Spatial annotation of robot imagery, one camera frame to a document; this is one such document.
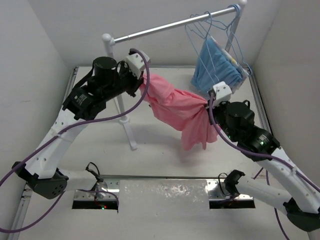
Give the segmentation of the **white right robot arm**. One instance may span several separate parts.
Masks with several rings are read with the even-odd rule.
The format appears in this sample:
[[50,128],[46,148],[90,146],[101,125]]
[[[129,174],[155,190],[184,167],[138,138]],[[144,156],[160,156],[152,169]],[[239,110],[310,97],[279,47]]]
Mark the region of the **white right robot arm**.
[[232,148],[276,178],[283,189],[262,185],[240,170],[224,179],[231,196],[250,195],[283,213],[305,232],[320,228],[320,188],[290,160],[280,142],[267,130],[255,125],[250,102],[218,102],[211,97],[206,105],[210,124]]

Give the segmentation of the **pink t shirt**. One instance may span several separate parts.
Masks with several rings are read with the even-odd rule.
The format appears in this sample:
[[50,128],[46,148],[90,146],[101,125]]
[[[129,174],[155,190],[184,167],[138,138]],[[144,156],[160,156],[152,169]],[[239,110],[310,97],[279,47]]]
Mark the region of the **pink t shirt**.
[[185,151],[197,144],[201,144],[205,150],[207,143],[217,141],[218,133],[210,124],[205,98],[175,88],[164,77],[152,73],[144,101],[152,109],[155,118],[181,132],[181,144]]

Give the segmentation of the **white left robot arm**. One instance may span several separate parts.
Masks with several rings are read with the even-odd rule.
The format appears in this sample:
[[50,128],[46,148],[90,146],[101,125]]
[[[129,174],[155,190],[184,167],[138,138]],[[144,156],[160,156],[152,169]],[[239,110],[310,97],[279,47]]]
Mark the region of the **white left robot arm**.
[[59,162],[88,124],[98,122],[97,115],[107,102],[127,93],[134,97],[149,73],[149,61],[131,57],[117,62],[98,57],[90,71],[79,80],[65,98],[58,116],[40,146],[23,161],[12,166],[20,178],[37,194],[54,199],[65,191],[94,191],[104,179],[89,168],[83,171],[60,169]]

